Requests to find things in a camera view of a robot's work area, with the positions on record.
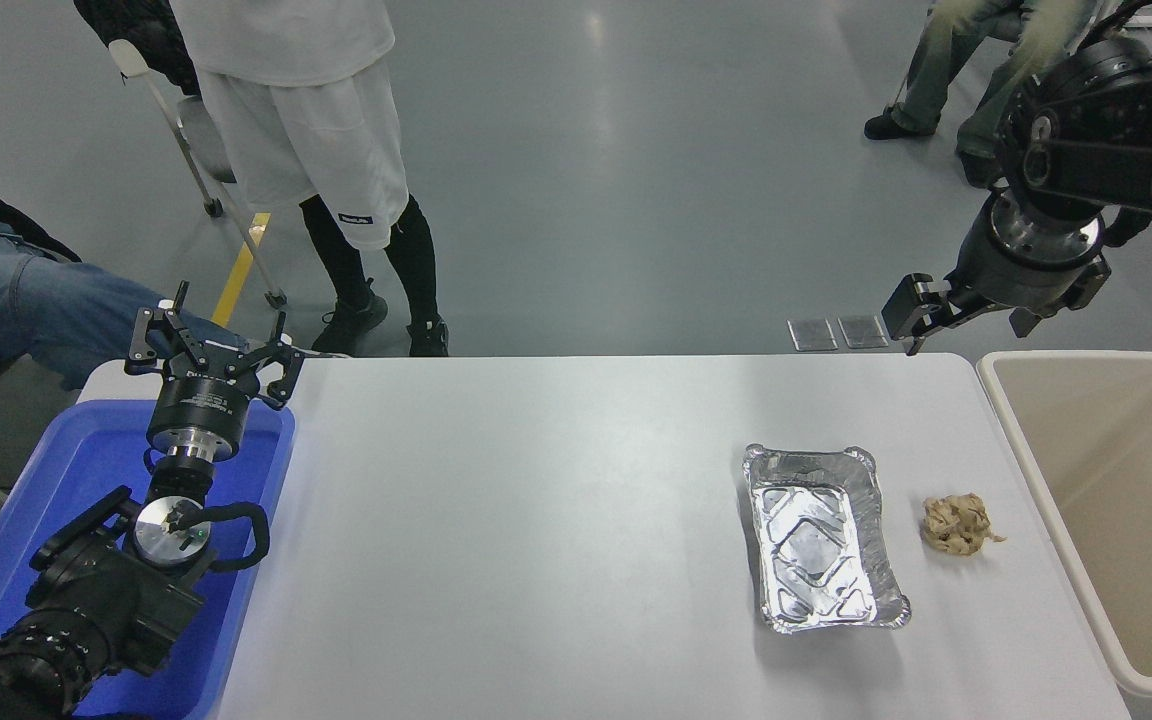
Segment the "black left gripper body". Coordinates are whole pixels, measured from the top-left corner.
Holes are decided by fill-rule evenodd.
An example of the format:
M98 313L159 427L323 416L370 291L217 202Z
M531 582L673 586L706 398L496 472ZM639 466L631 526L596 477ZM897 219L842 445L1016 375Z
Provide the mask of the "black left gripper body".
M175 437L196 429L220 439L221 447L238 447L251 397L259 393L260 382L252 373L236 379L197 373L170 376L162 382L147 423L147 442L172 447L179 445Z

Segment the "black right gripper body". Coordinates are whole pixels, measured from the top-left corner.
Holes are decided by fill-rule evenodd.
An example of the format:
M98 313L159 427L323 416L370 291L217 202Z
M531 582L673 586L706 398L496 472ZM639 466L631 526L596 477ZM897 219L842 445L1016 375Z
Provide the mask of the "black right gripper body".
M954 278L1002 309L1037 305L1055 300L1084 266L1105 260L1101 232L1101 223L1071 233L996 232L992 223L973 223L958 251Z

